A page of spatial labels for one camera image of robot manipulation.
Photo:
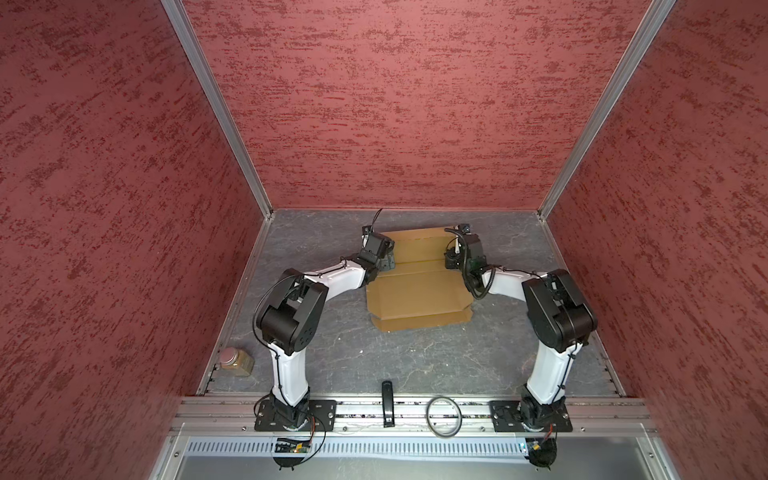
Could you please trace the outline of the brown cardboard box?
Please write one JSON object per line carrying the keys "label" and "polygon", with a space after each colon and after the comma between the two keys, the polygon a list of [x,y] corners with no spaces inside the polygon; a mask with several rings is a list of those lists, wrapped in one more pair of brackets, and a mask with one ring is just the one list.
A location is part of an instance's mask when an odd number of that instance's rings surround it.
{"label": "brown cardboard box", "polygon": [[390,231],[395,268],[366,286],[373,325],[382,332],[440,327],[472,319],[461,273],[445,267],[456,236],[442,227]]}

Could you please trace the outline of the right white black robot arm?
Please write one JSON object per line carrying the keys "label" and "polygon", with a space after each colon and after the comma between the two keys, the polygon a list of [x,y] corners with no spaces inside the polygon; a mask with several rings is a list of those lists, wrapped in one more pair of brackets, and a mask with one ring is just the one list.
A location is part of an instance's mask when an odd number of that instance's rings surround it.
{"label": "right white black robot arm", "polygon": [[492,265],[478,235],[464,225],[445,231],[453,236],[444,252],[445,267],[461,274],[475,300],[496,295],[526,304],[538,350],[514,418],[528,431],[549,427],[566,414],[567,379],[598,326],[585,296],[564,269],[538,273]]}

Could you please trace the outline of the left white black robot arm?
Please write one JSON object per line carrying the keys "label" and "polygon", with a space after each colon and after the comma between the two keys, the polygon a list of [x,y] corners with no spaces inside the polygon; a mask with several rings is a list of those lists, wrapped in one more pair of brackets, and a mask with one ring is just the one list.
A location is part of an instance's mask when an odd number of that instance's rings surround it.
{"label": "left white black robot arm", "polygon": [[259,301],[252,331],[269,354],[273,386],[268,395],[284,426],[298,430],[311,420],[306,379],[306,348],[313,340],[327,301],[372,283],[395,266],[395,242],[363,228],[356,254],[317,271],[287,269]]}

